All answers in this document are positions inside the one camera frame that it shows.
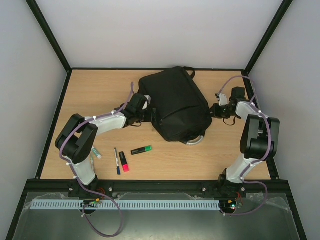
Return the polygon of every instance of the green highlighter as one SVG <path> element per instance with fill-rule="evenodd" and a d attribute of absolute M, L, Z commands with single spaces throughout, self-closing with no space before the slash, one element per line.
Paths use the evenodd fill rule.
<path fill-rule="evenodd" d="M 140 147 L 135 150 L 131 150 L 131 155 L 142 154 L 152 150 L 152 146 Z"/>

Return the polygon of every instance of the gray wall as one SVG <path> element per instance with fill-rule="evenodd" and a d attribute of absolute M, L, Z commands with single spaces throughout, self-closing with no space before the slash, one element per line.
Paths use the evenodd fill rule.
<path fill-rule="evenodd" d="M 0 239 L 34 178 L 66 77 L 24 0 L 0 7 Z"/>
<path fill-rule="evenodd" d="M 72 67 L 245 68 L 282 0 L 37 0 Z"/>
<path fill-rule="evenodd" d="M 250 76 L 262 110 L 280 119 L 278 153 L 307 237 L 320 235 L 320 1 L 293 1 Z"/>

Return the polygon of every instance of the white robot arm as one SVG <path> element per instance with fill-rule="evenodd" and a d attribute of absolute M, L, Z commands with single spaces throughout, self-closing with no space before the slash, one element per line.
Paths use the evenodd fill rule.
<path fill-rule="evenodd" d="M 69 160 L 76 176 L 79 177 L 84 185 L 89 185 L 97 177 L 90 161 L 90 152 L 96 136 L 145 121 L 148 118 L 146 110 L 150 101 L 150 96 L 136 93 L 132 96 L 126 108 L 120 112 L 111 113 L 101 118 L 95 116 L 82 117 L 79 114 L 74 114 L 70 118 L 55 142 L 55 146 L 59 150 L 65 139 L 79 124 L 93 119 L 79 129 L 80 137 L 74 135 L 70 138 L 62 151 L 63 156 Z"/>
<path fill-rule="evenodd" d="M 224 94 L 217 95 L 219 103 L 212 106 L 213 118 L 229 119 L 231 116 L 245 121 L 240 141 L 240 156 L 234 164 L 219 176 L 219 187 L 230 192 L 237 188 L 244 178 L 258 164 L 277 153 L 280 121 L 261 113 L 253 102 L 245 99 L 245 89 L 235 87 L 228 99 Z"/>

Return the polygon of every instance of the wooden tabletop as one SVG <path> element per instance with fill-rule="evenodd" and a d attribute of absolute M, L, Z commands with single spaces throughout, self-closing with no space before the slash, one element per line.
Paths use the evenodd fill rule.
<path fill-rule="evenodd" d="M 139 79 L 154 70 L 74 70 L 66 91 L 61 112 L 53 134 L 41 179 L 72 179 L 73 173 L 59 158 L 55 141 L 73 114 L 98 116 L 117 108 L 128 97 L 130 83 L 138 91 Z M 217 102 L 215 93 L 239 71 L 196 71 L 195 83 L 211 107 Z M 231 89 L 244 87 L 242 78 L 231 81 L 223 93 L 229 98 Z M 151 123 L 141 127 L 127 127 L 99 135 L 94 146 L 102 159 L 94 159 L 96 175 L 101 180 L 217 180 L 240 154 L 240 139 L 245 123 L 237 119 L 227 126 L 221 119 L 213 119 L 204 141 L 196 146 L 180 142 L 166 142 Z M 131 155 L 131 150 L 151 145 L 153 150 Z M 114 148 L 123 151 L 130 171 L 117 175 Z M 248 176 L 250 180 L 270 179 L 267 164 L 259 164 Z"/>

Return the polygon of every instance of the transparent panel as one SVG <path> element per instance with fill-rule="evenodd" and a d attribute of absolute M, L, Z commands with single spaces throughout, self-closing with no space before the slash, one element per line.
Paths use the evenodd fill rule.
<path fill-rule="evenodd" d="M 78 210 L 30 210 L 37 199 L 65 199 L 66 193 L 28 194 L 14 240 L 100 240 Z M 236 213 L 256 208 L 262 193 L 248 194 L 243 207 Z M 127 193 L 123 200 L 201 200 L 183 193 Z M 267 203 L 248 216 L 223 216 L 219 211 L 206 210 L 127 210 L 125 225 L 116 240 L 298 240 L 299 236 L 286 195 L 268 195 Z M 98 230 L 113 234 L 119 227 L 116 210 L 97 210 L 89 219 Z"/>

